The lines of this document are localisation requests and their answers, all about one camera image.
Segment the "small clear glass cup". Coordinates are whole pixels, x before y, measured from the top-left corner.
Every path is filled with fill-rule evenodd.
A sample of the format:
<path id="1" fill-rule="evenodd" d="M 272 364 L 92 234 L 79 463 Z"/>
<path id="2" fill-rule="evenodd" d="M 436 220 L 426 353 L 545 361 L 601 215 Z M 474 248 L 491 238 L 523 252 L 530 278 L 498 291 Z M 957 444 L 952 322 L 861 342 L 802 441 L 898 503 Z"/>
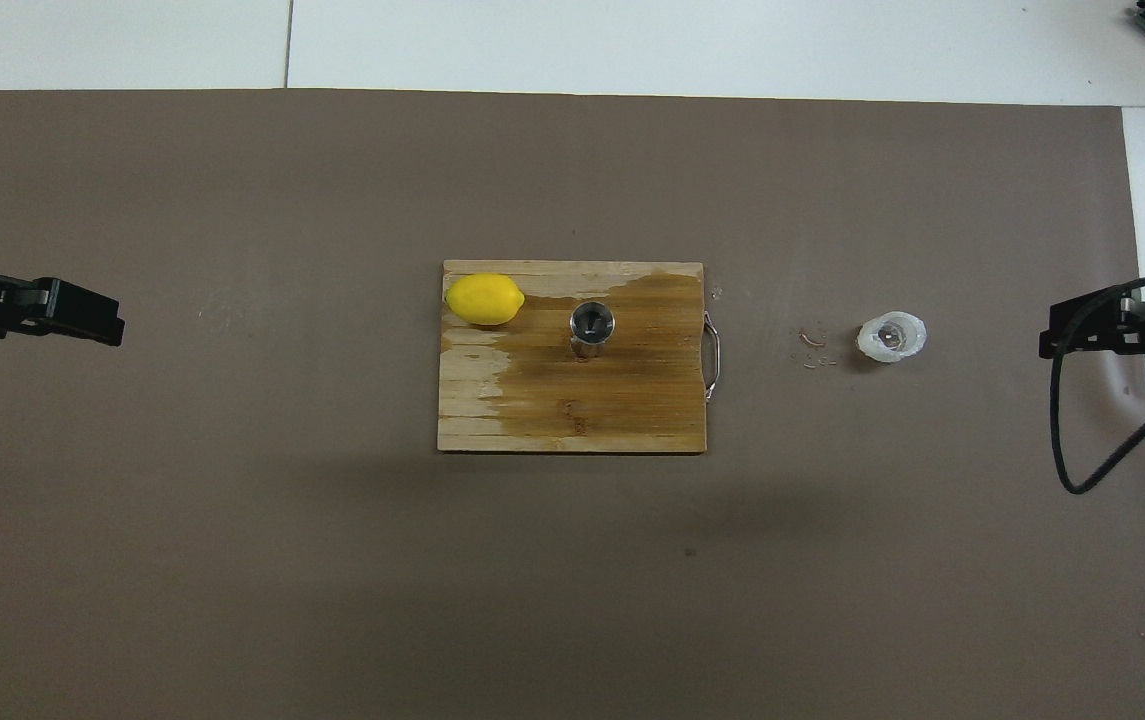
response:
<path id="1" fill-rule="evenodd" d="M 855 345 L 856 350 L 875 363 L 901 363 L 927 346 L 927 324 L 911 312 L 884 312 L 856 329 Z"/>

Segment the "steel jigger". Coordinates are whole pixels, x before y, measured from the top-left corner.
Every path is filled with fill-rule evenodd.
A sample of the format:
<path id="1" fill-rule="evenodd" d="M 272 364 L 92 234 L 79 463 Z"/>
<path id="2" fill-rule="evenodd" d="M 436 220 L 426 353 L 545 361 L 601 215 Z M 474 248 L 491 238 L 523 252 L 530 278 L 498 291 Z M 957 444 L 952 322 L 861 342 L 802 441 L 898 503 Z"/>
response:
<path id="1" fill-rule="evenodd" d="M 578 304 L 569 316 L 569 351 L 577 363 L 595 359 L 605 353 L 614 332 L 616 315 L 603 302 Z"/>

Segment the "brown table mat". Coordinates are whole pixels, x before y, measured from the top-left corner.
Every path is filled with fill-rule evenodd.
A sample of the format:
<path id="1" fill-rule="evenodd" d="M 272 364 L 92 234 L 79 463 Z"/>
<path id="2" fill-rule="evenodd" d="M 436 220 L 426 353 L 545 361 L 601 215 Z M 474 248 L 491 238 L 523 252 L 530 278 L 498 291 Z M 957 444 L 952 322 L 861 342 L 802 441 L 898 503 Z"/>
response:
<path id="1" fill-rule="evenodd" d="M 447 259 L 705 266 L 705 454 L 440 454 Z M 1145 720 L 1118 109 L 0 90 L 0 272 L 127 321 L 0 341 L 0 720 Z"/>

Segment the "yellow lemon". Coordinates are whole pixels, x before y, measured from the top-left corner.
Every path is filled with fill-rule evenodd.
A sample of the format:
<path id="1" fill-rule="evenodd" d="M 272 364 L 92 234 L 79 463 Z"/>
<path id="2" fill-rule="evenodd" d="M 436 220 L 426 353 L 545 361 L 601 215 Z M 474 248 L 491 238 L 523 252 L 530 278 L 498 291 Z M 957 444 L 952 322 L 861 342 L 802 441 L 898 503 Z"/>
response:
<path id="1" fill-rule="evenodd" d="M 444 302 L 463 322 L 491 327 L 516 318 L 526 293 L 510 275 L 476 272 L 455 282 L 444 293 Z"/>

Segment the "wooden cutting board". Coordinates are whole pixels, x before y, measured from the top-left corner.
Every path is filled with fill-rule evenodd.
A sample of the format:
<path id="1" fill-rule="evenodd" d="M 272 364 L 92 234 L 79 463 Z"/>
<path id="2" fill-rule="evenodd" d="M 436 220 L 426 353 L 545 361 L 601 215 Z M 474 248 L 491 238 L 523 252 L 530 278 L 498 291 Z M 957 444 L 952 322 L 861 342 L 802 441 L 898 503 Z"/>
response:
<path id="1" fill-rule="evenodd" d="M 640 261 L 464 260 L 526 293 L 496 329 L 441 311 L 439 450 L 485 454 L 701 454 L 706 448 L 704 266 Z M 569 316 L 616 315 L 605 353 L 577 363 Z"/>

